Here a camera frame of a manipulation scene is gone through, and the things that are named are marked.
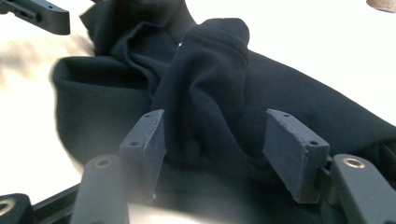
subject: black bracket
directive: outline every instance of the black bracket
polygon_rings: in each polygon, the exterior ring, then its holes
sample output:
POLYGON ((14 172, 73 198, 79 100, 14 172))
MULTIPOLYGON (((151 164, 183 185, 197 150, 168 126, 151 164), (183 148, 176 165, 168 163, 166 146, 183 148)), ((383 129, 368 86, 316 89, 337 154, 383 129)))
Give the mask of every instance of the black bracket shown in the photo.
POLYGON ((45 0, 0 0, 0 14, 8 12, 55 35, 70 35, 69 12, 45 0))
POLYGON ((395 224, 396 191, 367 160, 339 154, 290 114, 267 111, 263 154, 297 203, 321 203, 326 224, 395 224))

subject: black sweatshirt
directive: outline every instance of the black sweatshirt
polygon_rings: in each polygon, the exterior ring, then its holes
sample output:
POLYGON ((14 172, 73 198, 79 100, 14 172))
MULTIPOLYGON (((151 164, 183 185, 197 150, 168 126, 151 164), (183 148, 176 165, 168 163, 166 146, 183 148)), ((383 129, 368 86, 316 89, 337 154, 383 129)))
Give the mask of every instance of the black sweatshirt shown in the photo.
POLYGON ((239 19, 197 25, 183 0, 99 2, 82 17, 94 57, 53 71, 57 128, 79 161, 117 154, 145 113, 165 110, 157 204, 235 223, 321 223, 262 155, 265 111, 292 114, 331 155, 370 160, 396 187, 396 128, 282 63, 248 49, 239 19))

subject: black fabric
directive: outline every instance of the black fabric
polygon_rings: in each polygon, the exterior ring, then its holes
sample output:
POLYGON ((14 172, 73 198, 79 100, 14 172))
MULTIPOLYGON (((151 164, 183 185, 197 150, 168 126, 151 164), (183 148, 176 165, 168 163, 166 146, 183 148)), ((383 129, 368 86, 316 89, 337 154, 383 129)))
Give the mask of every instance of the black fabric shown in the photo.
POLYGON ((81 162, 117 153, 146 112, 165 110, 157 204, 236 223, 321 223, 262 155, 265 110, 285 111, 396 180, 396 128, 311 77, 248 49, 239 19, 197 25, 182 0, 113 0, 82 17, 95 57, 53 71, 59 135, 81 162))

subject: table surface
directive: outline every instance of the table surface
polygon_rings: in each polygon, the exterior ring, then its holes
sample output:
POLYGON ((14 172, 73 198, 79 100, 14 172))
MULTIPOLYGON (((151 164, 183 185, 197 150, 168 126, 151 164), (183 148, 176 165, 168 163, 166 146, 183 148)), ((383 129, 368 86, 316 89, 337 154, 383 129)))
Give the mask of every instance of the table surface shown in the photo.
MULTIPOLYGON (((395 14, 361 0, 186 2, 198 23, 241 18, 250 30, 250 49, 306 73, 396 125, 395 14)), ((78 18, 92 3, 51 3, 70 11, 71 35, 52 35, 11 13, 0 15, 0 195, 25 193, 32 203, 77 184, 83 170, 56 133, 50 71, 62 57, 92 55, 78 18)), ((203 223, 133 206, 136 223, 203 223)))

